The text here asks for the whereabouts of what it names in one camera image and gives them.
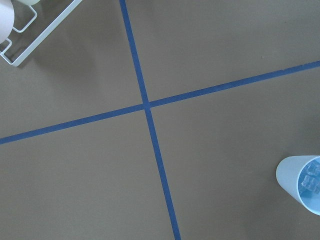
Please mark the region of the pink cup on rack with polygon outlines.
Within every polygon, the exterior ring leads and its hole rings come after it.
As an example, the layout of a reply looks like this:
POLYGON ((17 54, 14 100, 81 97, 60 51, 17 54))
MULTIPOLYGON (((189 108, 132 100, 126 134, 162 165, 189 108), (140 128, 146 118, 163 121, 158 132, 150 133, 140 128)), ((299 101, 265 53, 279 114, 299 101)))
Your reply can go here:
POLYGON ((15 20, 15 11, 11 0, 0 0, 0 43, 10 35, 15 20))

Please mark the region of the light blue plastic cup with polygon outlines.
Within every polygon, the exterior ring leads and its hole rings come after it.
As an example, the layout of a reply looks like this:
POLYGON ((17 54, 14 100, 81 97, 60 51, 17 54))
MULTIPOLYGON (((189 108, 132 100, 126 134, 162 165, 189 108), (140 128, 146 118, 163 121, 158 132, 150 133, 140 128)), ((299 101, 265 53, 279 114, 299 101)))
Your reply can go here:
POLYGON ((278 184, 298 203, 315 215, 320 215, 320 194, 299 193, 299 177, 304 168, 311 162, 320 162, 319 155, 289 156, 277 166, 275 176, 278 184))

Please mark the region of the clear ice cubes in cup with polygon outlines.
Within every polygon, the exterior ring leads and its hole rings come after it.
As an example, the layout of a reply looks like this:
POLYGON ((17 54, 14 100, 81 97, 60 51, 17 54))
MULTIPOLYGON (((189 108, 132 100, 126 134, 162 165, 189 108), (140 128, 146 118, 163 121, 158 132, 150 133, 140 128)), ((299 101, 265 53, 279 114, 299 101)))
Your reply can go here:
POLYGON ((300 174, 299 193, 306 191, 318 194, 320 192, 320 163, 316 160, 309 162, 300 174))

